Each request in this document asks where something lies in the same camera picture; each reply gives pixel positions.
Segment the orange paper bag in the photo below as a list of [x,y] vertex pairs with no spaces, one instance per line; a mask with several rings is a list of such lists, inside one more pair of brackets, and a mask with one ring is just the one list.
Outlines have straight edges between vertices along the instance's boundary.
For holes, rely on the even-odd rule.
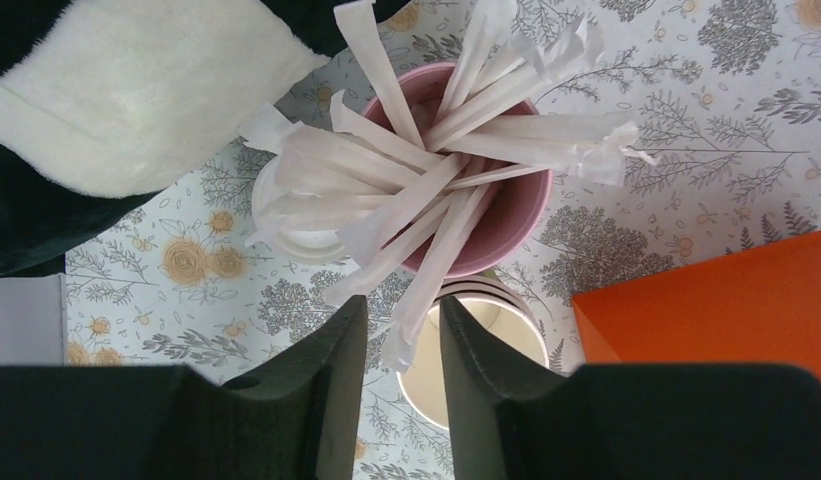
[[572,299],[589,363],[773,363],[821,381],[821,231]]

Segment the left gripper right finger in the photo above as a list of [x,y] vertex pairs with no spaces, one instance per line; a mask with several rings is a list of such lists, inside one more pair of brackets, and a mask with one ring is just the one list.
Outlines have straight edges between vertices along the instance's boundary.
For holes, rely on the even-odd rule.
[[482,363],[441,302],[459,479],[821,479],[821,382],[777,364]]

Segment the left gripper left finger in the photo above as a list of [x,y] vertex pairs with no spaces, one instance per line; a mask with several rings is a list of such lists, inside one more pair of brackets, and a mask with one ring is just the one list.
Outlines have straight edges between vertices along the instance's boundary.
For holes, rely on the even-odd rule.
[[368,309],[216,385],[185,365],[0,367],[0,479],[348,479]]

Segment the white paper straw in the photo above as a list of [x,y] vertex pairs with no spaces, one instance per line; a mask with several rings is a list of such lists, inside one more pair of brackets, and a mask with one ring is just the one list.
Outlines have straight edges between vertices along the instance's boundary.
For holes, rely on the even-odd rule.
[[468,238],[496,196],[499,185],[486,182],[459,189],[445,213],[433,221],[434,232],[419,269],[392,312],[392,325],[381,349],[384,367],[405,372],[413,363],[427,310]]

